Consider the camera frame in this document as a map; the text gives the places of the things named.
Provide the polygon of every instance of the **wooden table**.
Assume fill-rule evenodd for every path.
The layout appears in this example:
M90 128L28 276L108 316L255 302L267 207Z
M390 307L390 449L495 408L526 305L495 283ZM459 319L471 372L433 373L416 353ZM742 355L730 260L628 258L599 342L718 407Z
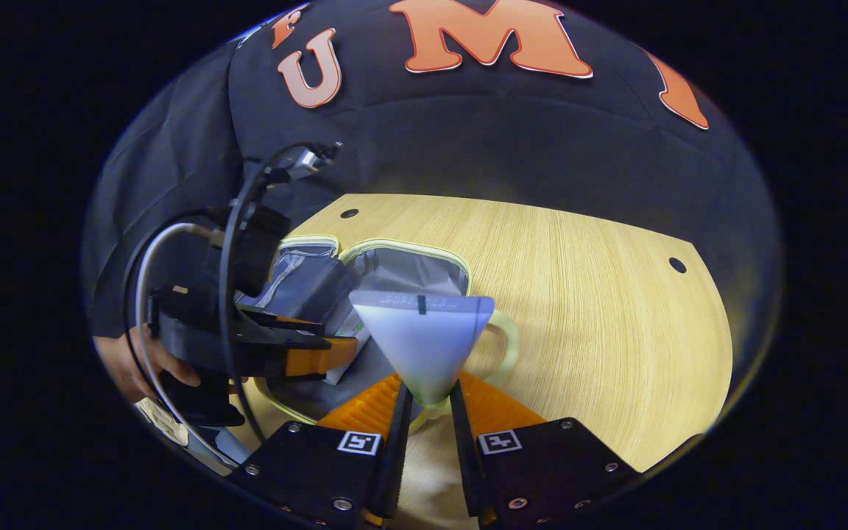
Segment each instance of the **wooden table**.
M353 208L357 215L340 217ZM580 420L639 472L706 431L721 411L731 376L728 322L689 242L546 208L397 194L344 195L291 235L336 237L340 252L397 239L460 256L471 294L495 299L521 332L505 393L547 420ZM489 375L503 348L501 334L487 328L464 369ZM289 420L253 381L245 389L267 434ZM250 427L233 433L257 446ZM450 417L411 435L398 506L397 528L478 527L467 517Z

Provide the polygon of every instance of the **gray fabric lining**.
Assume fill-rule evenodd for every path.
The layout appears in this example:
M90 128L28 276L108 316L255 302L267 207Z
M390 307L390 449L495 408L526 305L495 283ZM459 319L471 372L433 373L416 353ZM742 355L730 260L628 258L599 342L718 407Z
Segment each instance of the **gray fabric lining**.
M273 265L272 281L256 296L238 301L274 315L326 325L332 310L356 284L356 276L333 257L334 246L286 248Z
M297 250L309 252L313 249L299 247ZM371 291L462 296L467 294L469 284L467 272L450 261L391 248L363 252L347 263L346 269L358 276L356 289ZM274 272L274 275L278 274L279 268ZM346 297L326 322L327 333L336 332L351 310L353 308ZM268 386L270 393L281 403L318 420L392 372L391 364L384 358L375 340L370 339L337 385L277 377L270 378ZM414 405L411 416L414 418L419 413L420 407Z

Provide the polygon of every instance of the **black cable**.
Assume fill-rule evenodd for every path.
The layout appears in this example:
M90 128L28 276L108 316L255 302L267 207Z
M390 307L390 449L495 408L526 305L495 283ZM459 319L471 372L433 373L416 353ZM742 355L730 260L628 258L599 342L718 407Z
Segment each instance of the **black cable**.
M124 271L124 277L122 278L122 291L121 291L122 300L121 300L121 305L120 305L121 306L121 316L122 316L122 319L123 319L122 320L122 326L124 326L124 336L125 336L125 338L127 338L127 345L129 346L129 349L130 349L130 355L132 356L132 362L135 362L135 366L139 369L139 375L142 376L142 380L144 380L144 382L146 383L146 385L150 389L152 388L152 382L150 381L149 376L146 375L146 370L144 370L144 368L142 368L141 362L139 362L139 359L135 355L135 347L133 346L133 341L129 336L129 326L127 325L127 319L129 318L129 316L128 316L129 315L129 300L128 300L128 297L127 297L127 293L129 292L130 283L132 283L131 282L131 276L133 275L133 267L135 265L135 262L137 262L137 259L139 258L139 256L142 255L142 253L146 250L146 245L150 244L150 242L153 239L155 239L155 237L158 236L160 232L162 232L163 230L168 228L169 225L174 224L174 222L176 222L176 221L178 221L182 218L195 217L195 216L206 215L206 214L208 214L208 209L203 209L203 208L191 209L190 211L184 211L182 213L179 213L178 215L173 215L172 217L169 217L165 221L162 221L161 224L159 224L158 227L156 227L156 229L154 231L147 234L146 237L143 238L142 241L140 241L139 244L137 244L135 246L135 249L132 251L132 254L130 255L129 262L127 263L127 268Z
M250 408L247 393L244 391L244 386L238 372L238 366L235 365L235 351L233 351L231 331L231 308L233 307L233 304L235 304L232 289L233 279L231 275L231 250L233 248L236 233L238 232L236 229L238 229L238 220L241 212L247 207L248 202L255 198L255 194L257 194L257 192L263 191L263 184L266 184L264 179L266 174L268 174L272 168L272 165L281 155L286 154L287 151L294 147L305 147L314 152L320 151L319 144L315 144L315 142L301 141L296 144L287 145L287 147L280 149L280 151L270 157L267 162L257 169L255 174L250 175L250 178L244 182L244 185L241 187L241 191L238 194L238 198L236 198L235 205L231 208L231 214L228 216L228 222L225 225L225 243L222 245L222 262L221 266L219 266L218 274L218 310L219 321L221 321L222 348L225 349L225 365L228 368L228 376L231 377L232 382L235 384L241 408L244 410L245 415L250 421L250 428L257 436L257 440L261 443L261 445L266 444L266 437L260 429L255 416L253 416L253 410Z

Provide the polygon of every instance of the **human hand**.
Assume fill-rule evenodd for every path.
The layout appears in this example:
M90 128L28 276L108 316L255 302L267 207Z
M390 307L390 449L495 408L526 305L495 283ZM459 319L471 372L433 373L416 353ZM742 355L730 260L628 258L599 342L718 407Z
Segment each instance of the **human hand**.
M146 340L146 351L149 354L151 367L147 369L141 352L139 352L137 332L137 328L133 326L128 333L130 340L132 340L132 348L137 353L136 356L139 359L139 364L146 370L147 375L149 370L152 370L152 373L156 373L156 375L162 372L162 370L165 370L186 385L201 385L202 379L199 378L198 373L195 373L195 369L192 369L191 365L181 359L175 358L171 353L167 352L162 346L162 342L149 335L149 326L144 325L142 333L144 333ZM139 369L133 361L133 356L130 355L129 345L127 344L127 337L125 335L120 335L117 339L111 339L107 336L95 336L93 342L97 346L97 352L100 353L100 359L103 360L104 366L107 367L107 371L110 373L110 378L113 379L113 382L120 389L124 398L131 403L138 402L138 400L145 397L158 399L154 389L152 389L152 382L146 381L142 377L142 374L139 373Z
M246 383L248 382L248 379L250 379L250 377L241 377L241 382ZM231 379L228 379L228 393L229 395L236 395L236 393L238 393L238 387L235 386L235 382Z

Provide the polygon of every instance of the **white funnel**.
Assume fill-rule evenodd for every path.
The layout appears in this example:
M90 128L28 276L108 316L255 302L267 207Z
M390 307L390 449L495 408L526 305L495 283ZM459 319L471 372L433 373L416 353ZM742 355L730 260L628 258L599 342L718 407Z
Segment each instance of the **white funnel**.
M485 296L408 292L353 291L349 299L421 406L450 395L495 306Z

